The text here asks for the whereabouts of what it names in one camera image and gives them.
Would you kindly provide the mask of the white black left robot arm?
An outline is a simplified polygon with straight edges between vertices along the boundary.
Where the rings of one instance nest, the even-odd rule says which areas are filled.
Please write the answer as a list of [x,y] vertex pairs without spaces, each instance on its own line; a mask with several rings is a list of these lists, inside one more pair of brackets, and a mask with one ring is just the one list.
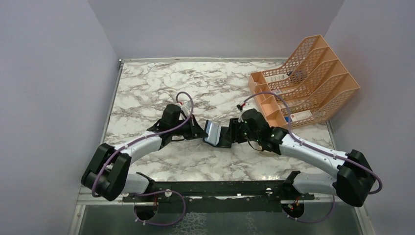
[[141,173],[130,174],[130,165],[140,158],[164,148],[174,136],[185,140],[208,136],[194,115],[185,113],[181,106],[168,104],[162,117],[144,134],[128,143],[98,146],[82,178],[81,184],[92,190],[94,197],[115,200],[123,193],[133,193],[142,201],[153,197],[150,179]]

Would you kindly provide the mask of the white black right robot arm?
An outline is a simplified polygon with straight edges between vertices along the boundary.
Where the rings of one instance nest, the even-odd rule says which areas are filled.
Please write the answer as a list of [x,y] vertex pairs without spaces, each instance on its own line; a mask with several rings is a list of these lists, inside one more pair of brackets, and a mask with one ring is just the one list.
[[346,153],[301,139],[285,128],[270,126],[256,109],[231,118],[228,127],[221,127],[217,141],[218,147],[225,148],[254,141],[263,151],[293,157],[324,171],[322,175],[299,173],[285,183],[282,192],[288,199],[301,193],[322,193],[361,207],[375,184],[374,172],[360,151]]

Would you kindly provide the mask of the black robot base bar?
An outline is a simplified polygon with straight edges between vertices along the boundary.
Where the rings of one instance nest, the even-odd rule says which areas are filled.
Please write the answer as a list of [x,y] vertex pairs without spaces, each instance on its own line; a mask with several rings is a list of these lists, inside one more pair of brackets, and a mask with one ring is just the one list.
[[313,200],[289,180],[152,182],[143,196],[129,193],[124,203],[139,212],[160,213],[281,212],[281,203]]

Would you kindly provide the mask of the black leather card holder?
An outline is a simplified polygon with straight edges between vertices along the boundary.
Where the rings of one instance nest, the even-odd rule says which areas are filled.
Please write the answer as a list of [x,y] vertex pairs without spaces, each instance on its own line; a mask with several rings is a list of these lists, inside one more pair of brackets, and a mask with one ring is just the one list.
[[221,128],[228,128],[225,126],[219,126],[210,120],[206,120],[205,131],[208,133],[208,137],[203,138],[203,142],[209,144],[212,147],[219,147],[219,138]]

